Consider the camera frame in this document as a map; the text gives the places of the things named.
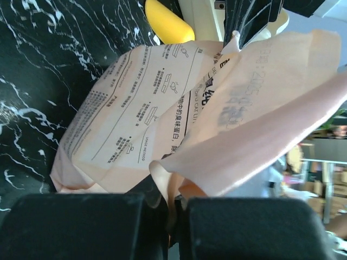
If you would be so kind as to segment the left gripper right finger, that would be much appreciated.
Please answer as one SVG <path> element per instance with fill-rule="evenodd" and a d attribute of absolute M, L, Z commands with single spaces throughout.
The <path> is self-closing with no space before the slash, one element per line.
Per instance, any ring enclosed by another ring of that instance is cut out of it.
<path fill-rule="evenodd" d="M 336 259 L 309 205 L 285 198 L 175 200 L 181 259 Z"/>

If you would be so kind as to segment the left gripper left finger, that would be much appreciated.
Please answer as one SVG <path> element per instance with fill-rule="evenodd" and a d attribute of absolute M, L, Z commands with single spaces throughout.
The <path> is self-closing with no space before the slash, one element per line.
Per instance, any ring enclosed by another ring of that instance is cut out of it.
<path fill-rule="evenodd" d="M 1 225 L 1 259 L 167 259 L 165 211 L 142 194 L 32 194 Z"/>

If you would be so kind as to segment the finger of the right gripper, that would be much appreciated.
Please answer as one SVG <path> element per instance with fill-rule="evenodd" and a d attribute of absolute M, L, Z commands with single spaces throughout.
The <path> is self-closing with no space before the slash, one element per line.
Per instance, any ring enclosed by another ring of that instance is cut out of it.
<path fill-rule="evenodd" d="M 269 22 L 276 21 L 282 6 L 282 0 L 226 0 L 223 45 L 236 30 L 240 33 L 239 48 L 246 46 Z"/>

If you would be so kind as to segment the yellow plastic litter scoop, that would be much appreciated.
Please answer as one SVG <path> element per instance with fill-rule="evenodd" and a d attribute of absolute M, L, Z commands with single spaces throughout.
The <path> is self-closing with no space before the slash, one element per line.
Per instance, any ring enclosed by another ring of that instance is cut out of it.
<path fill-rule="evenodd" d="M 192 27 L 157 0 L 145 1 L 149 25 L 164 44 L 179 44 L 195 40 Z"/>

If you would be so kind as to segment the pink cat litter bag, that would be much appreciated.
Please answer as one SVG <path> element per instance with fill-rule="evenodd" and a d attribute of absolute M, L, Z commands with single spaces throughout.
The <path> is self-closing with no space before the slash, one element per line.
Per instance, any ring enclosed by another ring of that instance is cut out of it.
<path fill-rule="evenodd" d="M 141 45 L 95 83 L 63 135 L 50 177 L 61 193 L 125 193 L 151 176 L 174 200 L 267 197 L 267 172 L 346 100 L 335 32 L 283 32 L 239 48 Z"/>

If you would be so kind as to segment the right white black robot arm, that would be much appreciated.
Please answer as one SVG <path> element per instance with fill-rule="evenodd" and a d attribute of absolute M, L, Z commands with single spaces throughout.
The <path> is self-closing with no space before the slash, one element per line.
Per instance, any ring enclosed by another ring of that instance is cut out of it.
<path fill-rule="evenodd" d="M 275 22 L 282 8 L 304 17 L 316 15 L 346 21 L 346 1 L 229 0 L 215 1 L 215 7 L 225 14 L 223 45 L 230 42 L 236 30 L 240 33 L 240 48 Z"/>

